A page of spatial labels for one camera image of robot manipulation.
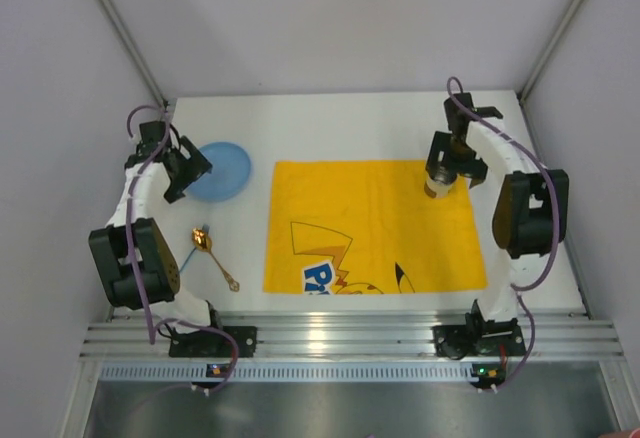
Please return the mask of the metal cup brown base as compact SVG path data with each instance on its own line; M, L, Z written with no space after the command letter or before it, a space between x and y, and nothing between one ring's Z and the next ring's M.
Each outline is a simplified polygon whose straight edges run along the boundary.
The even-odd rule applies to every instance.
M429 198L432 199L444 198L449 194L456 180L457 175L455 173L427 173L424 184L424 192Z

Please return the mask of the light blue plate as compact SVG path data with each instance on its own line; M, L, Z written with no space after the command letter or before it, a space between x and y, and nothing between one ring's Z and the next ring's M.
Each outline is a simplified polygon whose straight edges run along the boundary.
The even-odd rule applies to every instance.
M252 163L247 151L231 142L213 142L199 148L212 165L188 188L188 195L206 203L227 201L241 193L251 177Z

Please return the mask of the gold spoon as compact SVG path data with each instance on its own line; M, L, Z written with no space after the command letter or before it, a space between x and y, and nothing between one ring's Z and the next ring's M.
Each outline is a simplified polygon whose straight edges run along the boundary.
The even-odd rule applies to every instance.
M213 253L213 240L209 235L209 232L204 228L194 228L191 232L191 241L197 251L203 252L212 258L213 262L218 267L223 278L225 279L229 290L234 293L240 291L239 282L224 268L222 263Z

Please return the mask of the yellow Pikachu cloth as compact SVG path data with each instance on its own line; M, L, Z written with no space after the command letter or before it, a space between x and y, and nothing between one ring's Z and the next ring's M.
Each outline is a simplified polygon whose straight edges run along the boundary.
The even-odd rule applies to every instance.
M424 191L416 160L279 162L263 289L293 295L483 290L488 284L468 184Z

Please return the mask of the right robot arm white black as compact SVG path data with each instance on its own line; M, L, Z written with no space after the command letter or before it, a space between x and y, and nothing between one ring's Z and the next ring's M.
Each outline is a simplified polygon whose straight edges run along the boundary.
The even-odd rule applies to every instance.
M497 108L475 106L468 92L451 93L443 106L448 129L433 136L425 192L441 199L458 184L476 191L488 184L489 212L475 217L489 234L489 247L487 286L474 299L464 324L434 328L436 354L451 360L523 356L518 301L550 274L564 240L569 176L546 168L511 137Z

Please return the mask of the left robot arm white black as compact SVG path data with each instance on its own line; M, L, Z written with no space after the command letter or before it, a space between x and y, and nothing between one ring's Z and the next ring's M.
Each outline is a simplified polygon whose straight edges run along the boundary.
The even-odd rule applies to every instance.
M124 189L115 212L88 237L106 298L114 307L141 310L151 341L156 316L186 333L217 328L213 306L181 284L159 223L168 206L183 199L212 165L187 137L172 144L173 126L165 121L142 123L139 131L135 152L124 166Z

